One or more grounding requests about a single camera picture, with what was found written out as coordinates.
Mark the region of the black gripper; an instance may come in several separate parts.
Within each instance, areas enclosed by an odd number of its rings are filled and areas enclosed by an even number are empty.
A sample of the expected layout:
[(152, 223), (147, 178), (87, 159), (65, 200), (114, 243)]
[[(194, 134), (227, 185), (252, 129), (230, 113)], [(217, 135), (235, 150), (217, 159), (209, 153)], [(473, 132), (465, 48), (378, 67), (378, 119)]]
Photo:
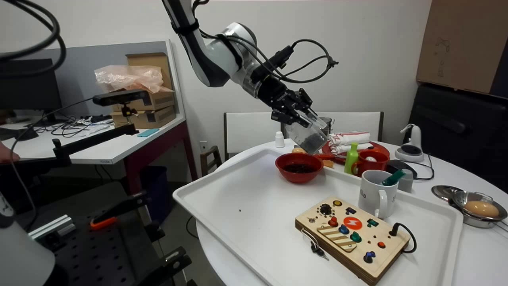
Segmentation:
[(313, 121), (319, 118), (311, 108), (313, 100), (303, 89), (292, 91), (276, 78), (268, 76), (263, 80), (257, 97), (271, 108), (271, 118), (281, 119), (286, 126), (298, 124), (308, 127), (308, 121), (300, 113)]

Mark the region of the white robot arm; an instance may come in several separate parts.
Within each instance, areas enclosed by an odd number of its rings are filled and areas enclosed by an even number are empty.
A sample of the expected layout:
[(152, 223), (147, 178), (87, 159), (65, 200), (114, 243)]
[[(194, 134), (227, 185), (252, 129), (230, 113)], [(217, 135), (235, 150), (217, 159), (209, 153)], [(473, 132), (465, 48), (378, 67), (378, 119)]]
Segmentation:
[(255, 35), (246, 26), (232, 22), (206, 43), (192, 11), (192, 0), (162, 0), (162, 5), (197, 78), (205, 86), (222, 88), (227, 81), (233, 81), (270, 107), (271, 119), (282, 124), (309, 127), (317, 121), (308, 94), (303, 89), (289, 89), (274, 75), (274, 70), (294, 53), (290, 46), (267, 61), (257, 61)]

